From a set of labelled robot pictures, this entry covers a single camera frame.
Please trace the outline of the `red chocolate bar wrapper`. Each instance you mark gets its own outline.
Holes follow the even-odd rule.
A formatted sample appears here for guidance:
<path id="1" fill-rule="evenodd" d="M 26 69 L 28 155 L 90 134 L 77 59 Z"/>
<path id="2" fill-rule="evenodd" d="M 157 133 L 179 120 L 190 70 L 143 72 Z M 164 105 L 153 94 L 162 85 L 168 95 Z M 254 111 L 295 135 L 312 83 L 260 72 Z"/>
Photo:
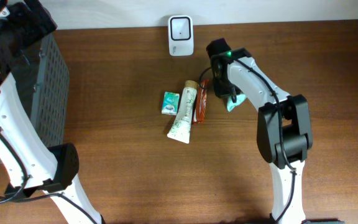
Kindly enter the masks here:
<path id="1" fill-rule="evenodd" d="M 195 108 L 193 110 L 192 123 L 203 123 L 206 114 L 206 100 L 207 91 L 209 87 L 209 80 L 202 80 L 201 86 L 198 88 L 198 93 L 195 102 Z"/>

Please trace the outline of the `small green tissue pack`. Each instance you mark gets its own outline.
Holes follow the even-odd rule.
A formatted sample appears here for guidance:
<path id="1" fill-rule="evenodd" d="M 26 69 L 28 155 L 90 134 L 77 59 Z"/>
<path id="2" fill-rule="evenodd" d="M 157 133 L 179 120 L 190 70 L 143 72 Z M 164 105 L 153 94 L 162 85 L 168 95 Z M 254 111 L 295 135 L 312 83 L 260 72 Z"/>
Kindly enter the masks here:
<path id="1" fill-rule="evenodd" d="M 174 115 L 178 113 L 179 93 L 165 92 L 162 103 L 162 114 Z"/>

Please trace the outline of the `white tube with gold cap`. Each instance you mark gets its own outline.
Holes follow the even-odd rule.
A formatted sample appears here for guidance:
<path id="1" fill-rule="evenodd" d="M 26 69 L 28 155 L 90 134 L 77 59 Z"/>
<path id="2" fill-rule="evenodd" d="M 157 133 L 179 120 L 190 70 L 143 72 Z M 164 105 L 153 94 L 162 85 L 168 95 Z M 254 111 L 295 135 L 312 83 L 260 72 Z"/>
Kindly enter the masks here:
<path id="1" fill-rule="evenodd" d="M 185 144 L 190 143 L 191 120 L 197 92 L 198 84 L 195 81 L 187 80 L 182 92 L 178 113 L 167 134 L 168 138 Z"/>

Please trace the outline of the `light green wipes packet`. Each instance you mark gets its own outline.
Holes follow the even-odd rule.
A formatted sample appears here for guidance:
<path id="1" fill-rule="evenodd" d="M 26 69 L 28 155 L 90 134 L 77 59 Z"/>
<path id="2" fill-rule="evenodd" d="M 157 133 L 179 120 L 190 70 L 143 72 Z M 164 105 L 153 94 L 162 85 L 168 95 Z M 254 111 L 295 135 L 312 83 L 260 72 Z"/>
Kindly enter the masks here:
<path id="1" fill-rule="evenodd" d="M 235 101 L 232 100 L 231 96 L 227 98 L 226 109 L 228 112 L 231 112 L 235 107 L 241 105 L 247 99 L 247 97 L 245 94 L 241 93 L 236 95 L 234 99 Z"/>

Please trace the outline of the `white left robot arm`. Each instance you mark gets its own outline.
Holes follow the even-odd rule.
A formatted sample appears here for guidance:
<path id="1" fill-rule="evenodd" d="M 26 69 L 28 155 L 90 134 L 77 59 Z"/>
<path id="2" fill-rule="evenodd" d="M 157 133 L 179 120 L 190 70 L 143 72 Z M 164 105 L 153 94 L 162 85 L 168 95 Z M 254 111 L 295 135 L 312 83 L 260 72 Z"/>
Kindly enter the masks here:
<path id="1" fill-rule="evenodd" d="M 12 74 L 14 58 L 56 28 L 39 1 L 0 1 L 0 160 L 10 178 L 0 204 L 32 202 L 34 192 L 41 190 L 68 223 L 103 223 L 81 186 L 75 146 L 45 146 L 19 99 Z"/>

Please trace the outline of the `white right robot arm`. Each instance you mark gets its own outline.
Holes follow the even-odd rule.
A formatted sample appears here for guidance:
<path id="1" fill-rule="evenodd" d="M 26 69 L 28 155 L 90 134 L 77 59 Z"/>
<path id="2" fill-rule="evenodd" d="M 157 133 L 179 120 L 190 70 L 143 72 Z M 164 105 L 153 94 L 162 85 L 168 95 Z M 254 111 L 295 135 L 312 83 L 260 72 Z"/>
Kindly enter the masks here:
<path id="1" fill-rule="evenodd" d="M 243 93 L 257 110 L 257 147 L 272 174 L 271 222 L 304 223 L 302 173 L 313 145 L 306 98 L 274 84 L 245 48 L 233 50 L 218 39 L 206 51 L 216 96 L 236 101 Z"/>

